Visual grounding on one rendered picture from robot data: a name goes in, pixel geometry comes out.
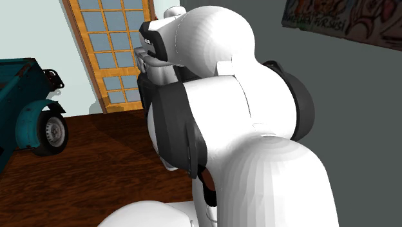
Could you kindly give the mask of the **wooden door with glass panes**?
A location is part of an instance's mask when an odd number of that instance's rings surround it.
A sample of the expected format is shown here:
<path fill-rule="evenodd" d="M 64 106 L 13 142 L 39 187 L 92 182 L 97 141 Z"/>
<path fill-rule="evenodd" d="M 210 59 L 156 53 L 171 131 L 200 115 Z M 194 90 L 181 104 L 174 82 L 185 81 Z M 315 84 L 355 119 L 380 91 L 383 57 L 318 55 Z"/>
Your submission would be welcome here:
<path fill-rule="evenodd" d="M 142 108 L 134 49 L 139 27 L 155 18 L 153 0 L 61 0 L 105 114 Z"/>

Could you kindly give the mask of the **teal vehicle with grey wheel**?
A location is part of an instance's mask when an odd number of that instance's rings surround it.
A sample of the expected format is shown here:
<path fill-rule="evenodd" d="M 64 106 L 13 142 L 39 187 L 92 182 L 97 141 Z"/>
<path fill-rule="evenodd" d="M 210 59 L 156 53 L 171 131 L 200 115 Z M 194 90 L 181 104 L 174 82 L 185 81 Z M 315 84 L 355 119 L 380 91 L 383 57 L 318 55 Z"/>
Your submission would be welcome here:
<path fill-rule="evenodd" d="M 0 59 L 0 173 L 14 151 L 44 157 L 66 148 L 65 110 L 47 98 L 61 88 L 58 73 L 42 69 L 34 58 Z"/>

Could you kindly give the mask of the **colourful wall poster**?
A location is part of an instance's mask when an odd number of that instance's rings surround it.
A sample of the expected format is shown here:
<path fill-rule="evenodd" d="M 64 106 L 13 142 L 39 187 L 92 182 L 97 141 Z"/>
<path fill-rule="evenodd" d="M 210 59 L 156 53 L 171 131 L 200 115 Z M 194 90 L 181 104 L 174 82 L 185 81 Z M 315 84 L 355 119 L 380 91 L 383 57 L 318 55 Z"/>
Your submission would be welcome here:
<path fill-rule="evenodd" d="M 282 26 L 402 51 L 402 0 L 287 0 Z"/>

